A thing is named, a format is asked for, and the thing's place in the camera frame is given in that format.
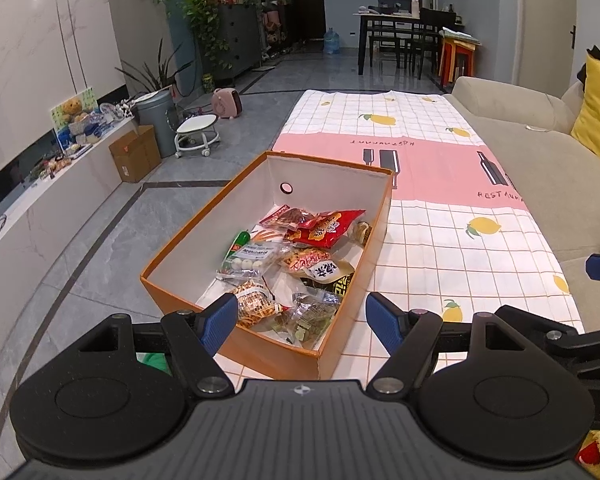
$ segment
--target round stool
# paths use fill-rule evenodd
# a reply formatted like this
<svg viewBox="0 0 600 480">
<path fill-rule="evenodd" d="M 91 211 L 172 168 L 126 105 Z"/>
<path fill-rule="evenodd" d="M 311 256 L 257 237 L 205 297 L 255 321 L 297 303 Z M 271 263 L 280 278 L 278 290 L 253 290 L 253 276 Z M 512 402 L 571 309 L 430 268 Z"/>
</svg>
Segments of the round stool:
<svg viewBox="0 0 600 480">
<path fill-rule="evenodd" d="M 218 122 L 218 116 L 215 114 L 199 115 L 184 121 L 176 130 L 174 142 L 176 144 L 176 157 L 180 158 L 182 152 L 195 152 L 202 150 L 202 156 L 211 155 L 210 144 L 220 140 L 220 134 L 216 130 L 215 124 Z M 206 132 L 212 132 L 214 138 L 208 140 Z M 185 139 L 190 139 L 196 134 L 202 135 L 202 144 L 194 144 L 193 146 L 183 147 L 180 143 Z"/>
</svg>

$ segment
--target cardboard box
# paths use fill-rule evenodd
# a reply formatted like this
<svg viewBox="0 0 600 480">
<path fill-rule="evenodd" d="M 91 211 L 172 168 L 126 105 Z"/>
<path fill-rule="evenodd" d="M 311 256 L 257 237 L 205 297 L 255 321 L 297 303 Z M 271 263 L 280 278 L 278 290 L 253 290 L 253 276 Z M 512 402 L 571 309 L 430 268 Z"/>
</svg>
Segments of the cardboard box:
<svg viewBox="0 0 600 480">
<path fill-rule="evenodd" d="M 283 189 L 291 186 L 292 192 Z M 220 353 L 279 380 L 329 379 L 349 339 L 353 324 L 378 262 L 386 235 L 393 188 L 392 172 L 305 155 L 265 152 L 216 195 L 158 253 L 140 279 L 165 313 L 200 312 L 217 296 L 216 270 L 235 235 L 250 230 L 276 205 L 310 211 L 365 209 L 373 231 L 358 251 L 356 272 L 333 322 L 318 348 L 307 350 L 275 340 L 256 325 L 236 327 Z M 275 286 L 269 283 L 280 298 Z"/>
<path fill-rule="evenodd" d="M 162 161 L 153 126 L 138 126 L 138 133 L 120 137 L 109 151 L 123 182 L 140 182 Z"/>
</svg>

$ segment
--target doorway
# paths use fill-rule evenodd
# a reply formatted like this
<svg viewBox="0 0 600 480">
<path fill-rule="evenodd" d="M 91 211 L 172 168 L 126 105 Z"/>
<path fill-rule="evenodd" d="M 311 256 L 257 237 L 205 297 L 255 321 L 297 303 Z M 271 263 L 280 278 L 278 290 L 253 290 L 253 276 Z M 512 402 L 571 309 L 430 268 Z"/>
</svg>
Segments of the doorway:
<svg viewBox="0 0 600 480">
<path fill-rule="evenodd" d="M 575 24 L 576 0 L 524 0 L 520 86 L 556 97 L 566 92 Z"/>
<path fill-rule="evenodd" d="M 324 0 L 293 0 L 301 40 L 321 40 L 327 32 Z"/>
</svg>

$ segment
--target gray cabinet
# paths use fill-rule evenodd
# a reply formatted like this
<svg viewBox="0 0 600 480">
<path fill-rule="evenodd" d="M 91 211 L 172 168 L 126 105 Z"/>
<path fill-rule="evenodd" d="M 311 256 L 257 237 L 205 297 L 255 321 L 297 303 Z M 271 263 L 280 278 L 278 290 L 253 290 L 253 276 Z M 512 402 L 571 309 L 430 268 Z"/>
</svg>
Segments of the gray cabinet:
<svg viewBox="0 0 600 480">
<path fill-rule="evenodd" d="M 218 7 L 218 13 L 218 38 L 229 43 L 229 50 L 222 52 L 219 57 L 231 63 L 232 67 L 225 69 L 216 66 L 213 74 L 216 80 L 233 79 L 262 60 L 258 14 L 253 5 L 222 5 Z"/>
</svg>

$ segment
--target food package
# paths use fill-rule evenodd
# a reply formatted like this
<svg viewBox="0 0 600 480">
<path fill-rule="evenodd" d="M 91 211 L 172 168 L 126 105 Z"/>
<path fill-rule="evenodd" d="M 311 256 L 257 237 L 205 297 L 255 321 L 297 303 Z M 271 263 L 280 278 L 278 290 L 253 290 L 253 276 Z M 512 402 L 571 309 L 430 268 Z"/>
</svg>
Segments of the food package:
<svg viewBox="0 0 600 480">
<path fill-rule="evenodd" d="M 266 228 L 285 228 L 296 231 L 299 228 L 310 229 L 319 217 L 297 207 L 283 205 L 272 214 L 263 218 L 259 224 Z"/>
<path fill-rule="evenodd" d="M 259 279 L 275 263 L 283 249 L 280 243 L 251 241 L 233 253 L 229 250 L 216 276 L 220 280 Z"/>
<path fill-rule="evenodd" d="M 294 248 L 282 258 L 280 264 L 298 278 L 308 276 L 318 283 L 333 283 L 354 271 L 351 264 L 335 262 L 327 251 L 315 247 Z"/>
<path fill-rule="evenodd" d="M 371 225 L 367 222 L 356 222 L 349 228 L 347 236 L 364 247 L 371 236 Z"/>
<path fill-rule="evenodd" d="M 333 212 L 326 218 L 322 218 L 312 229 L 300 228 L 297 231 L 289 231 L 285 240 L 295 244 L 331 249 L 348 231 L 353 221 L 364 212 L 364 210 Z"/>
<path fill-rule="evenodd" d="M 353 274 L 349 274 L 348 276 L 343 276 L 339 280 L 336 280 L 333 283 L 319 283 L 314 282 L 311 278 L 300 278 L 300 281 L 308 287 L 311 288 L 319 288 L 320 290 L 326 290 L 331 294 L 335 294 L 340 298 L 344 298 L 344 295 L 349 290 L 349 284 L 353 279 Z"/>
<path fill-rule="evenodd" d="M 251 328 L 263 319 L 280 314 L 283 308 L 274 301 L 269 287 L 255 280 L 247 280 L 231 290 L 238 299 L 238 325 Z"/>
<path fill-rule="evenodd" d="M 294 306 L 276 316 L 273 329 L 289 343 L 299 342 L 312 350 L 327 330 L 338 308 L 340 298 L 315 288 L 293 294 Z"/>
</svg>

